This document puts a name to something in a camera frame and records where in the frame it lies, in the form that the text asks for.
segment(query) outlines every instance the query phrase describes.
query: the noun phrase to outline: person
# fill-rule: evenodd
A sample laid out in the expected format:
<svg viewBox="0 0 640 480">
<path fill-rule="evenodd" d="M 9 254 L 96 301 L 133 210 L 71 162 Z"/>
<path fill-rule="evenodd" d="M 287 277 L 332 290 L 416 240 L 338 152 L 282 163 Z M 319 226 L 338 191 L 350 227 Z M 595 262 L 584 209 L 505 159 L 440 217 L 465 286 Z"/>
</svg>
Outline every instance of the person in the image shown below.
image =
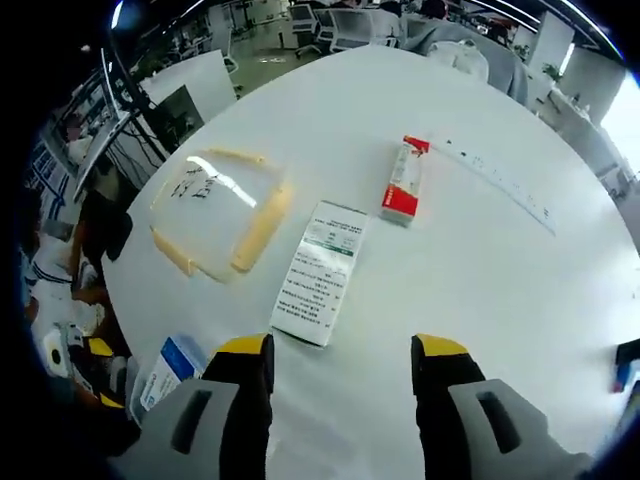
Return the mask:
<svg viewBox="0 0 640 480">
<path fill-rule="evenodd" d="M 137 190 L 106 158 L 100 159 L 85 183 L 87 194 L 82 202 L 78 224 L 74 229 L 69 258 L 76 299 L 101 301 L 106 296 L 102 256 L 109 239 L 118 228 L 118 221 L 137 195 Z M 97 280 L 87 289 L 79 276 L 84 259 L 95 269 Z"/>
<path fill-rule="evenodd" d="M 385 2 L 382 2 L 378 8 L 380 10 L 384 10 L 385 12 L 393 13 L 394 15 L 397 15 L 398 18 L 402 17 L 402 7 L 400 6 L 400 3 L 396 2 L 395 0 L 387 0 Z"/>
<path fill-rule="evenodd" d="M 487 37 L 489 37 L 494 42 L 506 47 L 507 39 L 509 38 L 509 29 L 502 23 L 490 21 Z"/>
<path fill-rule="evenodd" d="M 358 8 L 360 0 L 340 0 L 331 5 L 331 8 Z"/>
<path fill-rule="evenodd" d="M 632 363 L 640 360 L 640 338 L 631 342 L 618 345 L 615 358 L 615 381 L 613 392 L 623 392 L 627 384 L 631 383 Z"/>
<path fill-rule="evenodd" d="M 292 5 L 309 5 L 311 10 L 322 10 L 331 6 L 330 0 L 300 0 L 293 2 Z"/>
<path fill-rule="evenodd" d="M 447 17 L 448 7 L 443 0 L 424 0 L 418 13 L 428 18 L 443 20 Z"/>
<path fill-rule="evenodd" d="M 70 273 L 72 248 L 39 231 L 40 197 L 28 190 L 20 224 L 20 248 L 25 283 L 23 292 L 25 315 L 39 352 L 44 338 L 56 324 L 77 325 L 85 335 L 103 338 L 119 355 L 131 355 L 117 324 L 104 284 L 91 262 L 78 255 L 78 269 Z"/>
</svg>

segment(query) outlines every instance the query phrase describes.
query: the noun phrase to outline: toothpaste box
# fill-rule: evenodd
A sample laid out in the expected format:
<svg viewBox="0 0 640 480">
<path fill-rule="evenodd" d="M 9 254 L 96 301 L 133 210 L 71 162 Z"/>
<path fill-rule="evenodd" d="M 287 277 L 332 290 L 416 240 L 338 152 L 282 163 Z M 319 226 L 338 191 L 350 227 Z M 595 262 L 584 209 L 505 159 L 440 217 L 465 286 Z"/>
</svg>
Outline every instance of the toothpaste box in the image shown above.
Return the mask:
<svg viewBox="0 0 640 480">
<path fill-rule="evenodd" d="M 320 202 L 291 260 L 271 326 L 325 347 L 358 256 L 367 214 Z"/>
<path fill-rule="evenodd" d="M 420 196 L 422 161 L 428 151 L 429 142 L 404 137 L 382 200 L 380 216 L 385 220 L 407 226 L 415 217 Z"/>
<path fill-rule="evenodd" d="M 187 378 L 199 378 L 207 366 L 202 350 L 188 335 L 167 338 L 149 373 L 140 403 L 149 411 Z"/>
</svg>

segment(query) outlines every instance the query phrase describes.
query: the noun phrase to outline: white round table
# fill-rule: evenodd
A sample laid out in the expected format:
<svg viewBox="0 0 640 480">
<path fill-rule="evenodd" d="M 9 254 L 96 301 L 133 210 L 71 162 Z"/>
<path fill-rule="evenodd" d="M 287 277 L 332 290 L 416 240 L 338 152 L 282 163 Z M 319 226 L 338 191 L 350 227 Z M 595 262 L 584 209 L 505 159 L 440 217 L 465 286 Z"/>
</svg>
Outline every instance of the white round table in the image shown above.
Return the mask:
<svg viewBox="0 0 640 480">
<path fill-rule="evenodd" d="M 504 166 L 550 206 L 555 235 L 442 155 L 425 163 L 411 228 L 377 218 L 403 135 L 429 140 L 430 132 L 447 132 Z M 183 275 L 149 229 L 149 206 L 172 164 L 215 146 L 285 165 L 296 188 L 294 207 L 257 264 L 230 286 Z M 153 362 L 178 332 L 211 351 L 267 331 L 323 199 L 372 219 L 330 345 L 320 350 L 275 333 L 276 449 L 268 471 L 281 477 L 274 478 L 302 478 L 301 471 L 314 479 L 423 478 L 409 351 L 418 332 L 464 344 L 487 378 L 501 378 L 547 415 L 568 450 L 594 453 L 603 444 L 625 401 L 608 393 L 613 346 L 640 335 L 640 258 L 613 202 L 524 107 L 385 47 L 332 55 L 261 87 L 202 127 L 149 180 L 129 209 L 133 230 L 120 258 L 103 259 L 138 361 Z"/>
</svg>

